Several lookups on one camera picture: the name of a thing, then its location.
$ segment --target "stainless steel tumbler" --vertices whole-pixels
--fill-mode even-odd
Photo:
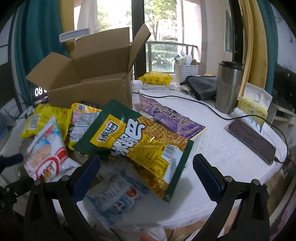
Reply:
[[[222,113],[233,112],[242,85],[242,63],[222,61],[219,63],[215,107]]]

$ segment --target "cardboard box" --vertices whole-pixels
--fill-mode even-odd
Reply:
[[[131,45],[129,28],[82,37],[72,59],[50,53],[27,79],[47,90],[52,106],[70,108],[80,101],[105,106],[114,98],[132,108],[132,67],[150,35],[143,24]]]

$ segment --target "purple snack bag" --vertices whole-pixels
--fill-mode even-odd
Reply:
[[[139,98],[145,112],[164,123],[171,131],[180,136],[191,139],[205,129],[205,126],[182,116],[167,106],[163,106],[154,99],[146,98],[140,93]]]

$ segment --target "screw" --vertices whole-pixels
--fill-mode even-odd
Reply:
[[[233,178],[231,176],[225,176],[224,179],[227,182],[232,182],[233,181]]]
[[[40,183],[41,183],[40,180],[36,180],[36,181],[34,182],[34,185],[38,186]]]
[[[260,184],[259,180],[257,180],[257,179],[254,179],[254,180],[253,180],[253,183],[254,183],[255,185],[259,185],[259,184]]]
[[[62,181],[62,182],[66,182],[66,181],[69,180],[69,178],[70,178],[70,177],[69,177],[68,175],[62,176],[62,177],[61,177],[61,181]]]

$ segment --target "digital clock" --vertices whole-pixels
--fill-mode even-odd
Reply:
[[[32,83],[32,103],[33,107],[36,107],[38,104],[48,103],[47,99],[47,90],[43,89],[40,86],[37,86]]]

